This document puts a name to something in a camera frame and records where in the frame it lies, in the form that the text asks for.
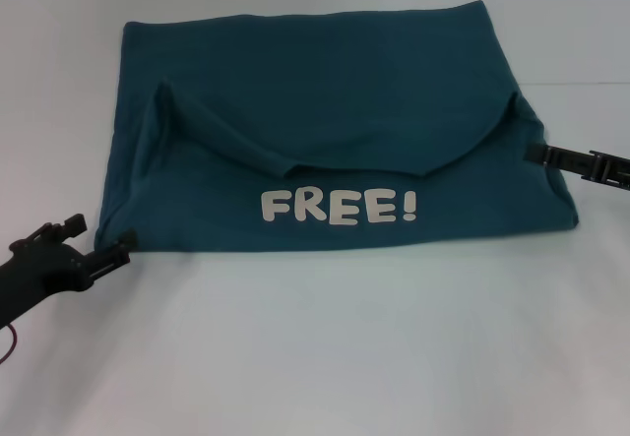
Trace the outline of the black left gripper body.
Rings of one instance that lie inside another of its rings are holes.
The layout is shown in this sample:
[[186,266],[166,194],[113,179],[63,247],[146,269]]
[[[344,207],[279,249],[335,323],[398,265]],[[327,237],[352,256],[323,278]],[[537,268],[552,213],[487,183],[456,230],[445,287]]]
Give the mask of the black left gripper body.
[[17,248],[1,266],[1,327],[53,294],[87,290],[84,259],[63,243],[33,243]]

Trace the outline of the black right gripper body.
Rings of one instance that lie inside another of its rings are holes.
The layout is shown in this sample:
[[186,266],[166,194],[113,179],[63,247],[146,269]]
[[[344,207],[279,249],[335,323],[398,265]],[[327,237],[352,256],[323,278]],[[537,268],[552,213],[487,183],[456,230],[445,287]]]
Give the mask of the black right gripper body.
[[596,151],[590,151],[590,154],[593,159],[589,181],[611,187],[630,186],[629,159]]

